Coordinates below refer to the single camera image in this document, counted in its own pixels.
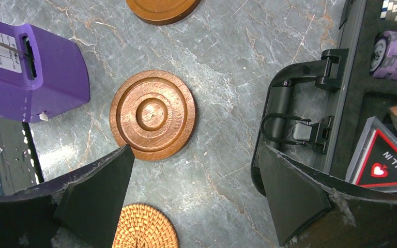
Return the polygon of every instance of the purple device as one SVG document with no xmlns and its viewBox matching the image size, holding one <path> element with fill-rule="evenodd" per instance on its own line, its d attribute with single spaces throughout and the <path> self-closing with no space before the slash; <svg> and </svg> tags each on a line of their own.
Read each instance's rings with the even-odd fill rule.
<svg viewBox="0 0 397 248">
<path fill-rule="evenodd" d="M 89 77 L 77 44 L 48 31 L 0 22 L 0 116 L 36 123 L 87 103 Z"/>
</svg>

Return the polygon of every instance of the woven rattan coaster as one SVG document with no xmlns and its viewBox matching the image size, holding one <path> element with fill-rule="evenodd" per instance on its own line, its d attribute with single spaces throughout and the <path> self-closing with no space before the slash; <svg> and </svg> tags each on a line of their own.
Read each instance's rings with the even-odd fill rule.
<svg viewBox="0 0 397 248">
<path fill-rule="evenodd" d="M 143 204 L 125 206 L 119 216 L 112 248 L 179 248 L 170 221 Z"/>
</svg>

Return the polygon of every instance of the marble tabletop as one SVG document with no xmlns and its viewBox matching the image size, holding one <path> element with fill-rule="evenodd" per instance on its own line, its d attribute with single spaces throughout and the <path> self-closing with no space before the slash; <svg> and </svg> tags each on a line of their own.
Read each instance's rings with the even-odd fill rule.
<svg viewBox="0 0 397 248">
<path fill-rule="evenodd" d="M 250 162 L 267 87 L 283 67 L 319 59 L 338 45 L 345 0 L 202 0 L 168 26 L 139 20 L 124 0 L 0 0 L 0 21 L 31 23 L 76 42 L 87 64 L 91 100 L 31 125 L 45 180 L 117 148 L 110 103 L 132 75 L 160 69 L 192 91 L 198 122 L 187 146 L 158 161 L 136 160 L 124 204 L 146 203 L 173 222 L 181 247 L 275 247 L 266 198 Z M 323 115 L 327 94 L 295 90 L 293 112 Z M 286 151 L 312 164 L 310 148 Z"/>
</svg>

